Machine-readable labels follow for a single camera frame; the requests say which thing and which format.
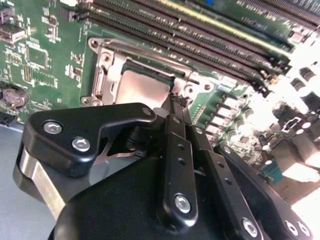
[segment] green circuit board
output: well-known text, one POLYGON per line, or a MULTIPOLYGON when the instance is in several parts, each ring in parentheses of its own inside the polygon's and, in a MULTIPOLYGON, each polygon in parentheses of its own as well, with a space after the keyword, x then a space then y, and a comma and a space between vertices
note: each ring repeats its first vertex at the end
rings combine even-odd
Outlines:
MULTIPOLYGON (((137 7, 139 5, 135 4, 135 2, 142 3, 144 0, 132 1, 130 4, 127 4, 128 0, 103 1, 110 8, 111 6, 117 7, 128 13, 138 14, 148 21, 154 21, 159 26, 161 18, 158 15, 139 9, 137 7)), ((190 14, 191 17, 205 24, 214 25, 219 31, 236 36, 241 41, 249 41, 254 43, 255 47, 258 45, 266 48, 266 55, 271 54, 273 56, 288 57, 294 51, 293 47, 288 46, 301 44, 299 40, 296 41, 297 37, 293 41, 290 39, 294 31, 297 31, 300 39, 316 35, 309 29, 254 7, 244 0, 154 0, 150 4, 157 3, 180 11, 176 16, 179 20, 176 22, 170 23, 164 20, 161 22, 163 26, 160 28, 166 29, 169 27, 169 30, 174 34, 159 31, 155 33, 155 35, 162 34, 156 36, 158 39, 162 38, 164 42, 167 41, 166 43, 171 46, 174 44, 183 45, 181 40, 174 38, 175 33, 195 36, 197 40, 203 41, 205 44, 211 44, 229 54, 236 55, 236 57, 245 58, 246 63, 251 61, 249 64, 252 65, 263 65, 265 63, 256 60, 255 53, 253 54, 250 51, 245 53, 237 48, 221 44, 221 42, 215 42, 210 36, 203 34, 205 32, 203 29, 198 32, 197 29, 182 29, 184 23, 180 24, 180 17, 182 22, 185 20, 188 25, 188 17, 185 16, 185 13, 190 14)), ((202 128, 210 121, 212 113, 216 110, 216 105, 222 102, 222 96, 225 93, 240 99, 242 106, 246 106, 251 100, 253 92, 247 84, 240 83, 232 77, 227 77, 210 68, 202 67, 202 65, 189 64, 189 61, 176 57, 170 47, 158 48, 150 41, 138 40, 135 35, 124 34, 114 28, 95 24, 90 20, 68 21, 61 16, 62 8, 77 11, 78 7, 69 7, 59 0, 0 0, 0 6, 13 9, 13 17, 6 24, 17 26, 25 30, 26 33, 22 39, 15 43, 0 40, 0 51, 2 53, 0 55, 0 89, 5 89, 7 86, 18 86, 24 89, 30 98, 28 104, 19 109, 10 107, 5 101, 0 100, 0 112, 17 116, 18 121, 22 124, 28 120, 31 114, 39 111, 84 107, 81 98, 91 95, 97 62, 97 54, 88 45, 88 40, 92 37, 116 38, 156 51, 171 60, 193 67, 200 74, 211 77, 214 87, 210 92, 199 93, 189 107, 193 123, 202 128)), ((86 10, 86 6, 81 5, 80 11, 84 10, 86 10)), ((154 26, 138 24, 137 20, 127 19, 121 13, 112 10, 101 11, 94 7, 89 10, 103 16, 110 22, 113 21, 123 27, 150 35, 149 39, 153 37, 154 32, 151 29, 154 26)), ((312 10, 318 11, 316 5, 313 6, 312 10)), ((184 50, 191 51, 194 54, 200 52, 195 45, 184 46, 184 50)), ((241 65, 238 67, 217 57, 205 56, 205 58, 241 73, 246 70, 246 68, 242 69, 241 65)), ((252 76, 259 76, 260 78, 260 75, 256 72, 252 76)), ((252 146, 255 141, 255 137, 252 136, 248 144, 233 145, 242 157, 250 158, 247 161, 250 164, 261 160, 260 152, 252 146)))
MULTIPOLYGON (((23 109, 14 110, 3 102, 0 103, 0 108, 3 112, 18 116, 22 123, 34 112, 82 106, 80 99, 81 96, 90 93, 96 61, 96 55, 87 44, 90 37, 116 37, 149 49, 153 47, 89 22, 65 21, 60 18, 60 9, 66 6, 59 1, 1 0, 0 3, 14 9, 15 18, 11 23, 27 31, 26 38, 15 44, 0 41, 0 84, 22 87, 30 96, 29 104, 23 109), (81 71, 77 77, 70 75, 70 69, 75 68, 81 71)), ((263 19, 261 24, 265 26, 266 31, 274 33, 277 28, 283 37, 290 32, 290 26, 284 24, 283 19, 270 20, 261 14, 253 16, 257 13, 252 9, 250 15, 248 7, 241 6, 238 1, 229 0, 224 6, 222 1, 216 1, 213 7, 218 10, 224 9, 226 12, 229 8, 234 8, 235 15, 242 19, 244 16, 254 18, 258 22, 263 19)), ((188 4, 184 8, 197 11, 188 4)), ((199 69, 199 72, 214 78, 219 77, 203 69, 199 69)), ((214 99, 217 96, 214 91, 209 95, 200 95, 190 110, 193 118, 199 112, 196 108, 199 105, 203 106, 208 97, 214 99)))

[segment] port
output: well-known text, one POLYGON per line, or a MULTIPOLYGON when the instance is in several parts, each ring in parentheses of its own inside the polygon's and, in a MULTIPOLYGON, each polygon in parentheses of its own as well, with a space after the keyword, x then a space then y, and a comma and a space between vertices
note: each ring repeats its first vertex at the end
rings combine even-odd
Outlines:
POLYGON ((9 127, 9 125, 16 119, 15 116, 0 112, 0 125, 9 127))
POLYGON ((18 26, 4 24, 0 26, 0 40, 10 44, 27 37, 26 31, 18 26))

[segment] black metal bracket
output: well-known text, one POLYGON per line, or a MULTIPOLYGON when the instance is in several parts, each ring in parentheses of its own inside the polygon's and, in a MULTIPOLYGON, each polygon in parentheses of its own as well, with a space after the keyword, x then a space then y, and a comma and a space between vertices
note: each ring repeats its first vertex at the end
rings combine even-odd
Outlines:
POLYGON ((214 151, 229 165, 253 215, 271 239, 311 240, 312 233, 286 202, 226 145, 214 151))
POLYGON ((156 114, 142 103, 42 111, 29 118, 22 144, 34 158, 67 176, 79 177, 88 174, 98 156, 100 139, 108 138, 111 146, 125 128, 149 126, 155 120, 156 114), (48 123, 57 124, 51 126, 51 133, 45 129, 48 123), (77 138, 84 149, 75 148, 77 138))
POLYGON ((175 233, 185 232, 198 218, 198 203, 191 143, 186 140, 185 122, 174 114, 165 119, 159 199, 160 222, 175 233))
POLYGON ((196 167, 202 167, 208 181, 208 191, 229 240, 263 240, 263 234, 224 157, 213 152, 205 132, 197 126, 188 129, 193 143, 196 167))

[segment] integrated circuit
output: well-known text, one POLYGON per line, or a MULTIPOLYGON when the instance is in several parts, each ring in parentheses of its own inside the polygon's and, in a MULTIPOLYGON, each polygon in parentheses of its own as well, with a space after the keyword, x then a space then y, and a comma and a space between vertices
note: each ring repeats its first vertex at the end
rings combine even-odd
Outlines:
POLYGON ((26 48, 26 58, 28 63, 36 65, 39 68, 46 69, 48 67, 48 53, 42 49, 30 47, 26 48))

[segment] mounting hole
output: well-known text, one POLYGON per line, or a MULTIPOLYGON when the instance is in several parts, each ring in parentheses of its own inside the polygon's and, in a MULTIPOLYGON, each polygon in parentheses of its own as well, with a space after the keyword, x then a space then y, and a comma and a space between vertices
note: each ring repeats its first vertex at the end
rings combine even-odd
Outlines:
POLYGON ((223 168, 223 169, 225 168, 225 165, 223 165, 223 164, 222 164, 221 162, 219 162, 219 161, 218 161, 218 165, 219 165, 220 168, 223 168))
POLYGON ((99 44, 98 44, 98 42, 97 42, 96 40, 92 40, 92 41, 90 42, 90 45, 91 45, 92 48, 96 49, 99 44))
POLYGON ((175 116, 173 117, 173 121, 175 121, 177 124, 181 123, 180 119, 175 116))
POLYGON ((179 162, 181 165, 186 165, 186 161, 185 161, 183 158, 181 158, 181 157, 178 158, 178 162, 179 162))
POLYGON ((232 185, 232 181, 229 178, 225 178, 224 180, 227 184, 232 185))
POLYGON ((185 146, 183 146, 182 144, 178 144, 178 147, 179 147, 181 150, 185 150, 185 146))
POLYGON ((88 98, 82 98, 82 103, 88 104, 89 103, 89 99, 88 98))

